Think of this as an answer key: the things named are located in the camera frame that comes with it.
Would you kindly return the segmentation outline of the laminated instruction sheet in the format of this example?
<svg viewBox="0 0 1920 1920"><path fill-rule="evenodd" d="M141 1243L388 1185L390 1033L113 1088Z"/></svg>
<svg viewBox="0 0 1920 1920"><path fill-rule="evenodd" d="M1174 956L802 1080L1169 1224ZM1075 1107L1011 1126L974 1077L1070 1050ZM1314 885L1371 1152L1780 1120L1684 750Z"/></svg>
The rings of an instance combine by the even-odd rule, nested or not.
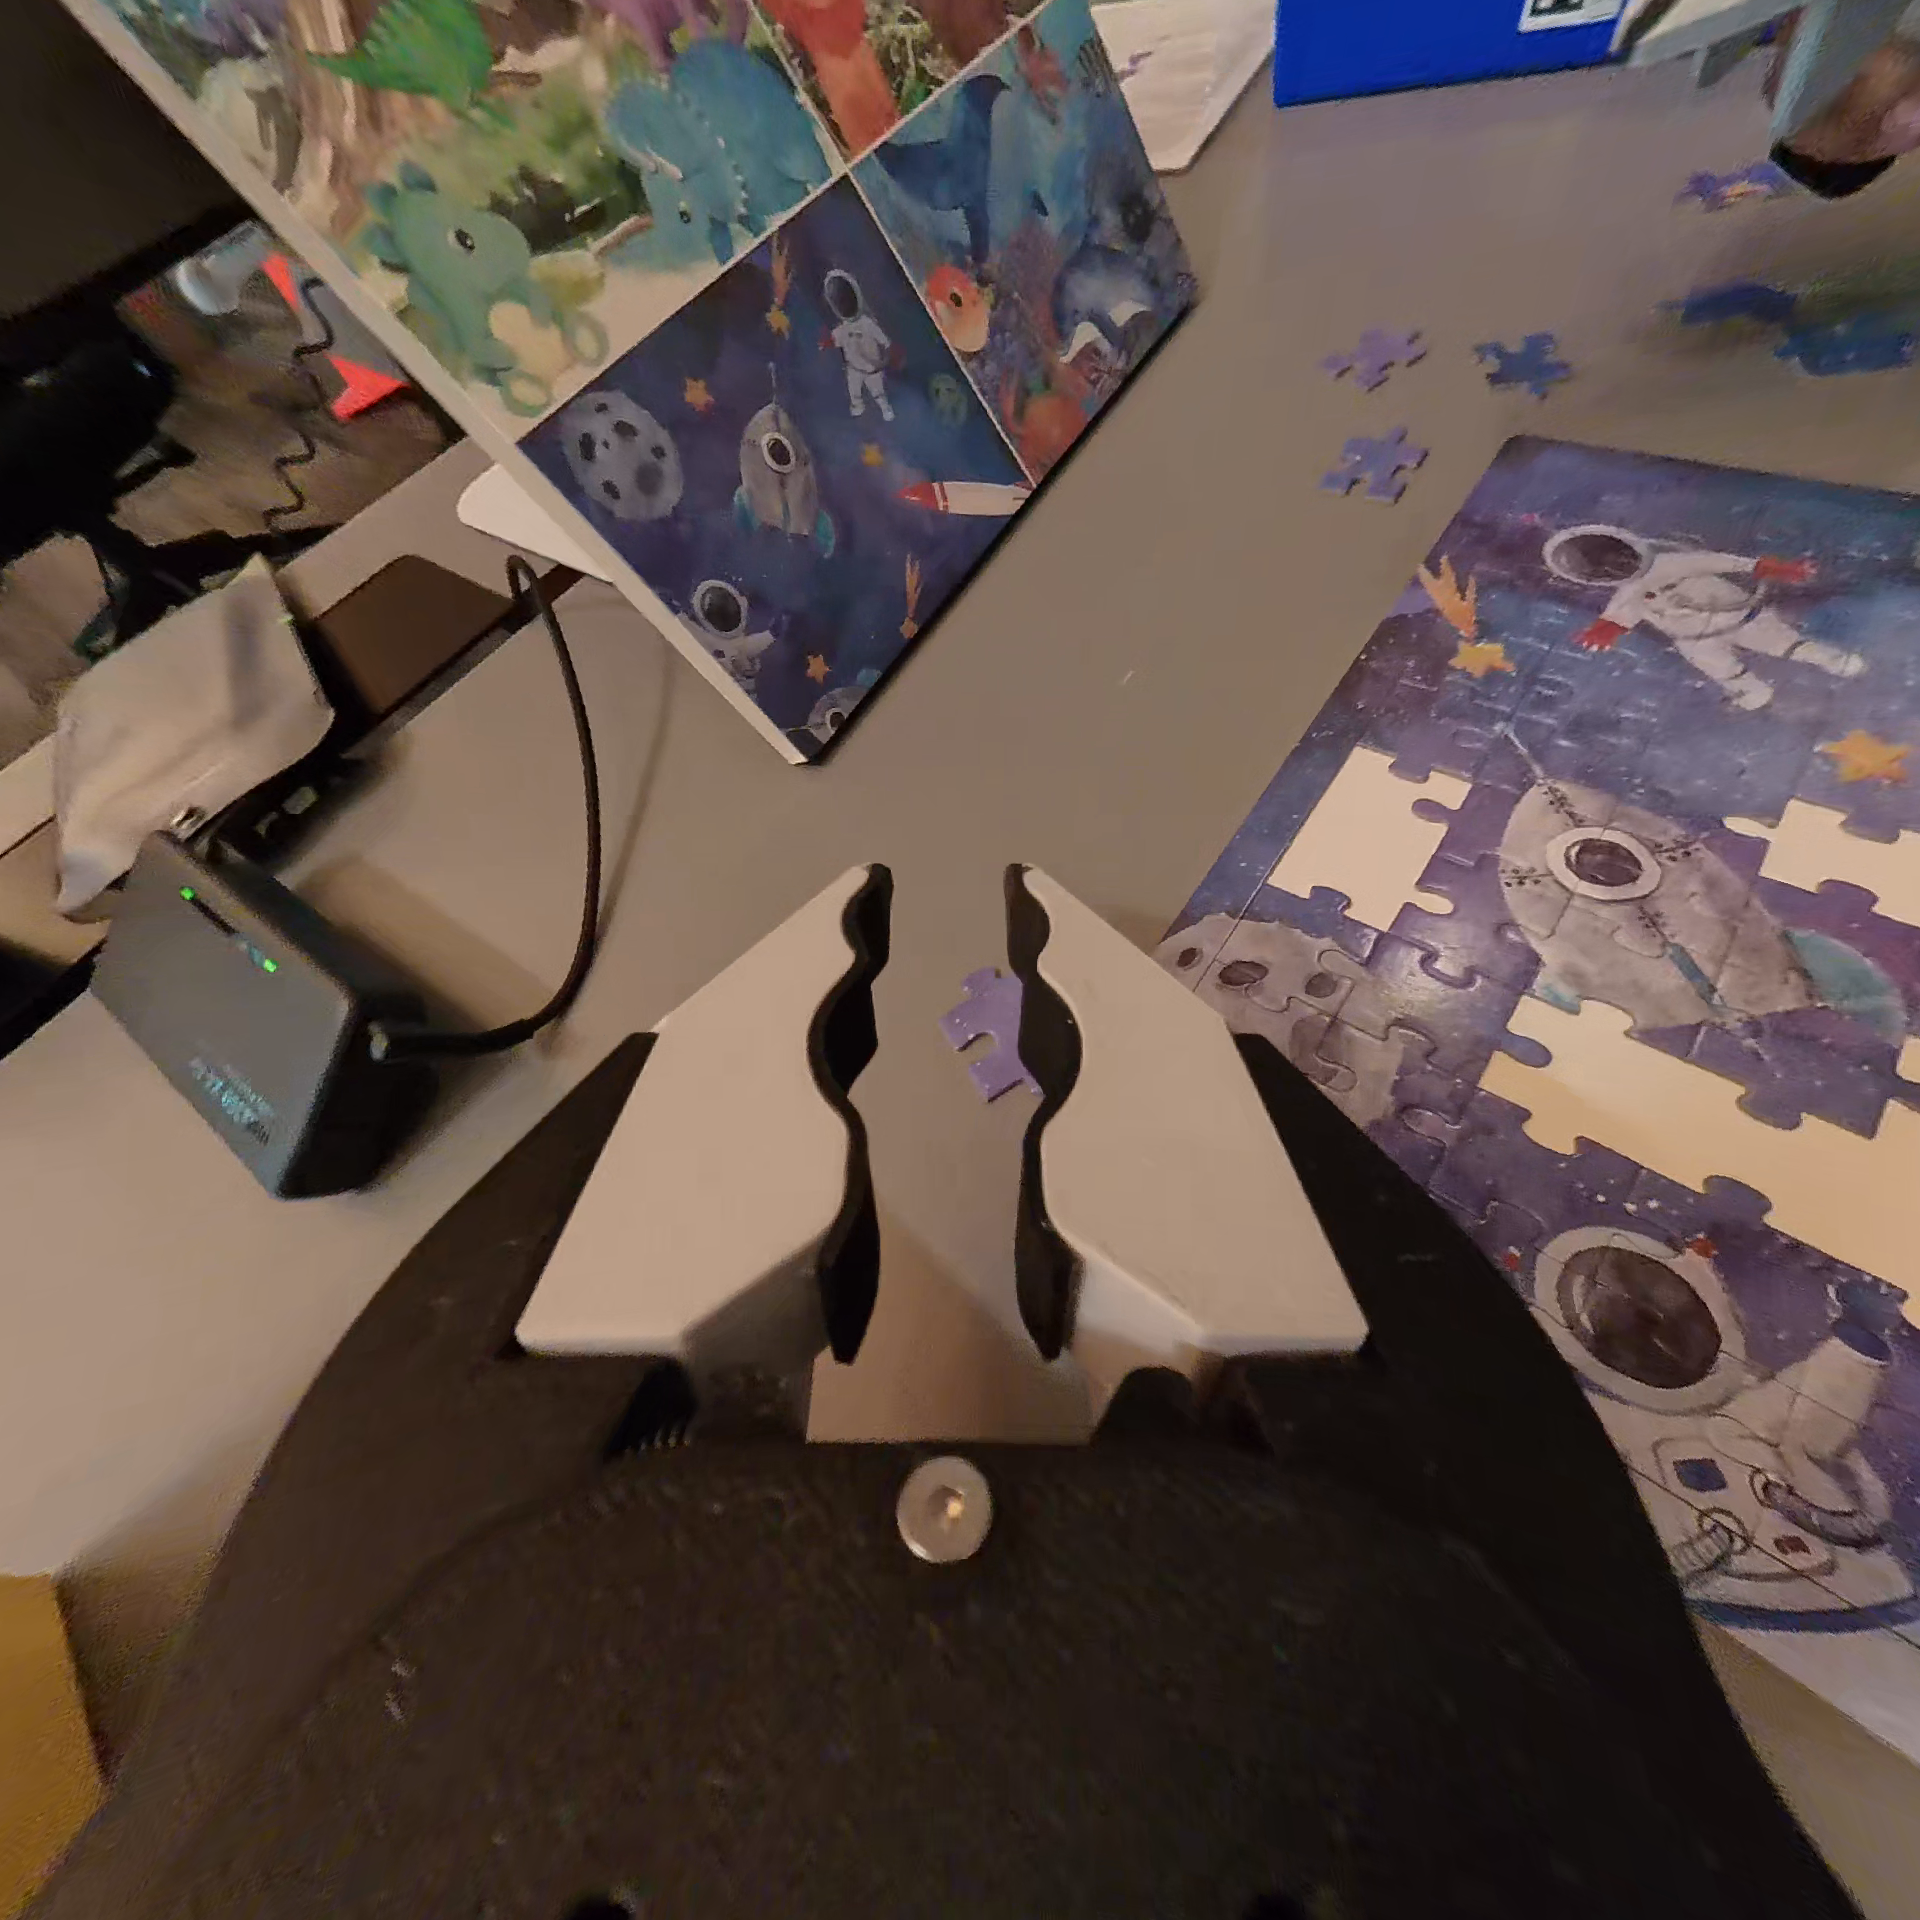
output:
<svg viewBox="0 0 1920 1920"><path fill-rule="evenodd" d="M1159 177L1193 168L1276 46L1274 3L1111 3L1092 20Z"/></svg>

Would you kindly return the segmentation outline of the space jigsaw puzzle board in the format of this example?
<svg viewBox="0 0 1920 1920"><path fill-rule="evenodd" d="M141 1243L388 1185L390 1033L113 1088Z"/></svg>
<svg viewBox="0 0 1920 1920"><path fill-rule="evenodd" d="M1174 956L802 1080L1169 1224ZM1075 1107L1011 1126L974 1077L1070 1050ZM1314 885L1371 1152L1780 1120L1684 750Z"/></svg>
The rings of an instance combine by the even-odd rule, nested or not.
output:
<svg viewBox="0 0 1920 1920"><path fill-rule="evenodd" d="M1159 963L1503 1272L1698 1620L1916 1760L1918 508L1503 443Z"/></svg>

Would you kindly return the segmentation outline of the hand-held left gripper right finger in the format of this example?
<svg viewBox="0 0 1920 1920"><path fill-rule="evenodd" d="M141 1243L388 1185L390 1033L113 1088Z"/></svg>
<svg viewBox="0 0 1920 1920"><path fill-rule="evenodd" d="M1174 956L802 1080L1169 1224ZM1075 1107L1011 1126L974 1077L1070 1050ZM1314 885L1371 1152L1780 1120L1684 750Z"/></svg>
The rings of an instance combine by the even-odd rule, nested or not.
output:
<svg viewBox="0 0 1920 1920"><path fill-rule="evenodd" d="M1043 869L1003 877L1041 1085L1015 1201L1015 1291L1090 1396L1234 1361L1348 1357L1353 1288L1234 1033Z"/></svg>

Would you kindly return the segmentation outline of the blue plastic bin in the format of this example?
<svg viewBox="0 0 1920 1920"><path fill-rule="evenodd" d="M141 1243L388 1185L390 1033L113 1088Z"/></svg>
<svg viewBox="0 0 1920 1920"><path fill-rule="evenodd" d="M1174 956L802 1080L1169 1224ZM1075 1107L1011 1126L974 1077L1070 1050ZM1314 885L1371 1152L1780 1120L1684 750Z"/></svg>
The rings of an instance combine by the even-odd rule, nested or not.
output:
<svg viewBox="0 0 1920 1920"><path fill-rule="evenodd" d="M1276 107L1605 65L1622 3L1277 3Z"/></svg>

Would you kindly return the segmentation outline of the dark desk partition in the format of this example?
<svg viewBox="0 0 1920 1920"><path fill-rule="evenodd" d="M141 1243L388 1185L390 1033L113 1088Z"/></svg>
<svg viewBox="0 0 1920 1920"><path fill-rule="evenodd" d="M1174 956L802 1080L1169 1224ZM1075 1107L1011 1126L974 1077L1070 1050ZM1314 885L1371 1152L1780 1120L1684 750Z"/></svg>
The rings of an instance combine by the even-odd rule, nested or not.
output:
<svg viewBox="0 0 1920 1920"><path fill-rule="evenodd" d="M250 216L57 3L3 4L3 318L164 266Z"/></svg>

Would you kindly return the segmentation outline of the red floor object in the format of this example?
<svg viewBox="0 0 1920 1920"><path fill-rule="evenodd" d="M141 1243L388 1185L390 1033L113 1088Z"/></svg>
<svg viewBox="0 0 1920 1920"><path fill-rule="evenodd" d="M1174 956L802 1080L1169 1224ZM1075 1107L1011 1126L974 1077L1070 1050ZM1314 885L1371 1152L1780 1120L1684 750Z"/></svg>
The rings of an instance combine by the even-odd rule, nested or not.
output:
<svg viewBox="0 0 1920 1920"><path fill-rule="evenodd" d="M293 313L295 358L318 379L335 421L354 421L407 392L410 374L322 277L283 252L266 254L260 268Z"/></svg>

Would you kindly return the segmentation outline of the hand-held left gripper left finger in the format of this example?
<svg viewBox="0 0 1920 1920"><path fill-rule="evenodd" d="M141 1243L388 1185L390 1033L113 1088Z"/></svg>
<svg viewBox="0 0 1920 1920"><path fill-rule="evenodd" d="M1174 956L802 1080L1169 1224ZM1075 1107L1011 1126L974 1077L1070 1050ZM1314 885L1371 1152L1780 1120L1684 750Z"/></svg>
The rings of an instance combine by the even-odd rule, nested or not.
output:
<svg viewBox="0 0 1920 1920"><path fill-rule="evenodd" d="M881 1226L853 1101L878 1050L894 876L853 866L651 1033L519 1314L554 1357L685 1374L853 1363L881 1289Z"/></svg>

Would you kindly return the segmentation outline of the purple puzzle piece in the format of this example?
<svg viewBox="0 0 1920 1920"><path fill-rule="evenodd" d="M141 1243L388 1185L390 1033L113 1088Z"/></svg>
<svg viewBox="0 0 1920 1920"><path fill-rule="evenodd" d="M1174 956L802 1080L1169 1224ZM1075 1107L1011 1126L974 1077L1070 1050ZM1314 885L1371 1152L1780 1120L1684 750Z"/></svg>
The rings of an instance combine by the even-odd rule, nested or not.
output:
<svg viewBox="0 0 1920 1920"><path fill-rule="evenodd" d="M942 1012L945 1040L965 1060L980 1101L996 1101L1011 1093L1041 1097L1041 1082L1019 1052L1021 1016L1021 980L999 966L970 972L959 1002Z"/></svg>

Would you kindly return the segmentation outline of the grey cloth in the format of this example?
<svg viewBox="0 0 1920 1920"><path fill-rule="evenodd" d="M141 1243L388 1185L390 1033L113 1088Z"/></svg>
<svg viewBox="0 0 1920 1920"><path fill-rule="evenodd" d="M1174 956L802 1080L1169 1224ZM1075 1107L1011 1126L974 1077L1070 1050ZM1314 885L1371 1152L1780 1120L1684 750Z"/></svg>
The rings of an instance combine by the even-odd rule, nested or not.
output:
<svg viewBox="0 0 1920 1920"><path fill-rule="evenodd" d="M263 557L127 641L57 708L57 912L98 920L149 837L204 827L310 754L334 718Z"/></svg>

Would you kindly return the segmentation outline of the illustrated puzzle box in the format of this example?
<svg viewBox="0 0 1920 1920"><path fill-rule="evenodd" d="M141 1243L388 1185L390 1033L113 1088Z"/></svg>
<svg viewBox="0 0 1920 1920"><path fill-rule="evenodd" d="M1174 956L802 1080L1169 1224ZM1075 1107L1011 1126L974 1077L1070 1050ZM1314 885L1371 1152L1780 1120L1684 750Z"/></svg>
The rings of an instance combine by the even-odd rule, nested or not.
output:
<svg viewBox="0 0 1920 1920"><path fill-rule="evenodd" d="M1193 307L1090 4L67 9L796 764Z"/></svg>

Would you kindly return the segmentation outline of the black power bank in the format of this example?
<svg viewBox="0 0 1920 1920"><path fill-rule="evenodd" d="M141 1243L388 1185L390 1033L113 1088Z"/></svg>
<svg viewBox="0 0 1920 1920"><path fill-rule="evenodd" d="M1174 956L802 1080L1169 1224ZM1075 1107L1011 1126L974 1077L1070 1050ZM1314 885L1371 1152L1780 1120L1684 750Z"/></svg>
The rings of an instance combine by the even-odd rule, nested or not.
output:
<svg viewBox="0 0 1920 1920"><path fill-rule="evenodd" d="M271 874L150 834L89 990L255 1181L285 1201L369 1189L442 1075L375 1057L425 1022L415 985Z"/></svg>

